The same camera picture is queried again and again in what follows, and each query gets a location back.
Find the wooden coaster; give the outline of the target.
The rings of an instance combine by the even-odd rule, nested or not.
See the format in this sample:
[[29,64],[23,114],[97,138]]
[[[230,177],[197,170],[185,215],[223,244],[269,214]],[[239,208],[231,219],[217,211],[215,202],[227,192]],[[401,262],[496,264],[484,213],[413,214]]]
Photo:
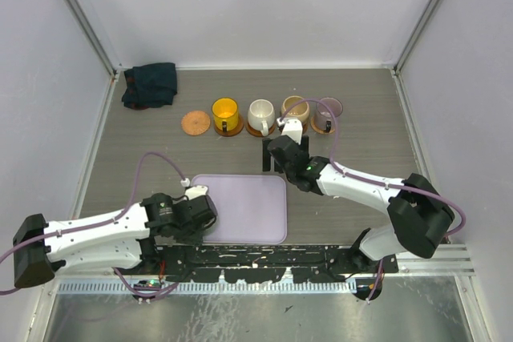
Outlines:
[[[229,130],[229,124],[231,121],[236,122],[236,125],[231,130]],[[228,121],[214,118],[214,130],[220,136],[233,137],[235,135],[238,135],[243,128],[244,118],[242,117],[242,115],[238,115],[236,119],[230,119]]]
[[269,126],[267,124],[267,122],[264,120],[264,121],[256,121],[256,123],[262,123],[263,126],[263,131],[261,130],[257,130],[255,127],[253,127],[249,122],[247,122],[245,124],[245,128],[246,128],[246,131],[252,135],[252,136],[255,136],[257,138],[264,138],[266,136],[269,136],[270,134],[272,134],[275,129],[276,129],[276,124],[273,123],[271,126]]
[[[283,131],[285,128],[285,124],[288,122],[288,119],[278,119],[277,120],[277,128],[279,131]],[[308,130],[308,123],[302,125],[302,134],[305,134]]]

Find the woven rattan coaster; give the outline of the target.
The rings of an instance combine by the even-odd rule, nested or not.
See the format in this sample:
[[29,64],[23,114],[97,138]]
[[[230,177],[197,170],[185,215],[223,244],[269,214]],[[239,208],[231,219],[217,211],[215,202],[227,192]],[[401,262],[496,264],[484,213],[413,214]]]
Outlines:
[[310,126],[313,128],[313,130],[315,132],[317,132],[318,134],[321,134],[321,135],[327,135],[327,134],[332,134],[334,133],[336,130],[334,127],[331,127],[329,131],[325,131],[325,130],[322,130],[321,128],[319,128],[315,122],[314,122],[314,117],[312,117],[310,119]]
[[204,111],[190,111],[181,120],[183,131],[190,136],[204,134],[210,125],[211,119]]

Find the purple translucent cup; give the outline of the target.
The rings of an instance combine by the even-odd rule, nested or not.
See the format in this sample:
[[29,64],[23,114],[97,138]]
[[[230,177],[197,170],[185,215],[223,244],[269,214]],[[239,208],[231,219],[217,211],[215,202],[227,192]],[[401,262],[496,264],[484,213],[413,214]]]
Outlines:
[[314,122],[322,130],[329,131],[335,127],[335,122],[343,112],[343,105],[340,100],[333,97],[324,97],[317,103],[314,111]]

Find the beige ceramic mug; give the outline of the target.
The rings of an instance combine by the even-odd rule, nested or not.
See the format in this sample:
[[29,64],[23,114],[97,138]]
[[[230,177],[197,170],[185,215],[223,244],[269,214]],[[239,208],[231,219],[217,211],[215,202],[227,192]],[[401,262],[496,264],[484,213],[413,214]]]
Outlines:
[[299,119],[301,124],[305,126],[309,119],[310,108],[308,102],[300,103],[302,99],[303,97],[298,95],[287,97],[281,104],[281,113],[284,114],[288,111],[289,113],[286,115],[287,118]]

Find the white ceramic mug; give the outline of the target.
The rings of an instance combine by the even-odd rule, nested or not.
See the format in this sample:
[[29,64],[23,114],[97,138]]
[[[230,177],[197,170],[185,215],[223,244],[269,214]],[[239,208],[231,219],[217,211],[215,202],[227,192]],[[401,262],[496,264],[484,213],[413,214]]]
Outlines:
[[248,127],[261,136],[268,136],[275,123],[273,104],[267,99],[254,100],[248,108]]

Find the lilac plastic tray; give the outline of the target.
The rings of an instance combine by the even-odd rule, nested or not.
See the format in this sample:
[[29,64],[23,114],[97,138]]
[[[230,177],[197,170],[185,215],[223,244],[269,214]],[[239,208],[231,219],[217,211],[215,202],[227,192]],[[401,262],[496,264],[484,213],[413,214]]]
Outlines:
[[287,237],[285,181],[275,175],[197,175],[217,210],[205,243],[277,245]]

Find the yellow translucent cup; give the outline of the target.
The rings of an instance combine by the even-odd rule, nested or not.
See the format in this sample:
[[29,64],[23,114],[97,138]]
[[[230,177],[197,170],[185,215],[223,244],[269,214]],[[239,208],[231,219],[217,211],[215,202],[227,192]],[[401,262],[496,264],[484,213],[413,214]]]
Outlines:
[[220,98],[212,104],[212,114],[216,129],[228,133],[239,124],[239,108],[234,99]]

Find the grey ceramic mug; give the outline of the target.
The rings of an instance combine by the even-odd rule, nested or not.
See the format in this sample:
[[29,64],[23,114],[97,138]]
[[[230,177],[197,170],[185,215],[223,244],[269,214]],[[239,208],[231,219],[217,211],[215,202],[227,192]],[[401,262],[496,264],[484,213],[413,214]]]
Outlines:
[[175,238],[175,241],[179,244],[188,246],[198,246],[203,243],[204,237],[201,234],[195,235],[181,235]]

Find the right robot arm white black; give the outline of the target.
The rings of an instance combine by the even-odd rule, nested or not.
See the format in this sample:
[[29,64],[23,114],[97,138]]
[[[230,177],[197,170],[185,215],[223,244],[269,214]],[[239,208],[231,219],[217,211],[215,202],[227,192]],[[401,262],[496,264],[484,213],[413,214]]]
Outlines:
[[454,221],[448,204],[419,174],[386,179],[343,167],[308,152],[308,137],[297,143],[287,135],[263,139],[262,170],[283,173],[300,191],[339,197],[371,207],[389,217],[386,226],[364,230],[353,243],[352,264],[362,273],[380,259],[408,251],[429,259]]

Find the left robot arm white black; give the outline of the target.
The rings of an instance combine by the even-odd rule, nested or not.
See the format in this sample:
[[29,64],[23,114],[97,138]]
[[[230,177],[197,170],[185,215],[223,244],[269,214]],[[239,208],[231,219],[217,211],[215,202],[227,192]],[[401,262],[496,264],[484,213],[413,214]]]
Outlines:
[[30,215],[13,238],[14,286],[32,288],[59,273],[110,268],[151,275],[164,262],[157,237],[198,244],[216,221],[210,196],[194,191],[178,199],[158,193],[127,210],[70,221]]

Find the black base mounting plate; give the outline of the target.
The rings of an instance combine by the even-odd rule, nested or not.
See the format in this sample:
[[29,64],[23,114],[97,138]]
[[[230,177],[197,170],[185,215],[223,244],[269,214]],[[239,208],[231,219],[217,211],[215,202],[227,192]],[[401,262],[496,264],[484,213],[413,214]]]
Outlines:
[[162,275],[170,282],[230,284],[280,281],[287,272],[295,284],[342,282],[352,274],[373,274],[377,262],[362,266],[353,261],[347,247],[337,245],[203,245],[162,246],[133,268],[121,269],[125,276]]

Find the dark blue folded cloth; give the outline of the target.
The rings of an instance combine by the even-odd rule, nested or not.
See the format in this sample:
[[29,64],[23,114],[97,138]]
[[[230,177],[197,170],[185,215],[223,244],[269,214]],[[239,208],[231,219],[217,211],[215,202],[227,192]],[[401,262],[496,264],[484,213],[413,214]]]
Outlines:
[[140,111],[173,104],[178,92],[175,63],[159,62],[134,66],[123,74],[127,87],[122,103],[126,108]]

